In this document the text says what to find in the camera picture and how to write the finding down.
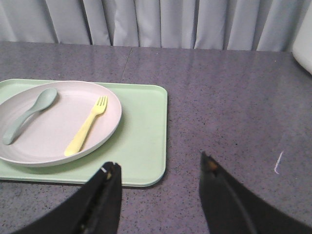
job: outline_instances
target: yellow fork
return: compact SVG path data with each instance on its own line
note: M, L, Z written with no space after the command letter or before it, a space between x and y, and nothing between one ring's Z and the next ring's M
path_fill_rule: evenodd
M65 156L70 156L80 151L88 135L88 132L93 124L94 119L96 118L96 116L105 112L106 106L107 106L107 97L106 96L99 97L95 105L93 106L89 116L87 117L87 119L85 120L79 131L76 133L73 140L67 146L64 152Z

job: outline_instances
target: white curtain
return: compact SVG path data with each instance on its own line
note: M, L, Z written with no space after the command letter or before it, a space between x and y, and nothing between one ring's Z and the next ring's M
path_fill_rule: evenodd
M0 41L289 51L311 0L0 0Z

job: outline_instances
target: light green tray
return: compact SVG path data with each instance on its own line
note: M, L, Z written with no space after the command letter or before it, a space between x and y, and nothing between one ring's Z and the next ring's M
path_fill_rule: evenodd
M9 79L0 82L0 103L50 80ZM122 185L146 187L166 168L167 91L156 85L97 83L112 90L122 117L111 138L91 154L59 166L27 168L0 160L0 179L83 184L107 161L122 169Z

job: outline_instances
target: speckled countertop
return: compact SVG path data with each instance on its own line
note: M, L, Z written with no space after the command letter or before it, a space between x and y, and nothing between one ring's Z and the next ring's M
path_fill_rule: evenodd
M312 77L291 53L0 42L0 81L10 78L168 91L165 175L153 187L123 189L118 233L209 233L198 196L203 150L269 204L312 226ZM0 182L0 234L78 189Z

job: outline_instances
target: mint green spoon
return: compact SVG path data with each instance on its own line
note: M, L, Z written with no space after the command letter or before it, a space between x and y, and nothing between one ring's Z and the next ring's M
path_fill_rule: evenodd
M22 124L30 117L32 114L42 111L46 108L48 108L58 95L58 92L55 88L48 88L43 90L35 104L27 110L24 114L22 114L20 117L18 117L11 126L6 130L6 132L3 135L2 142L5 145L9 145L12 143L12 141L19 135L19 129L22 126Z

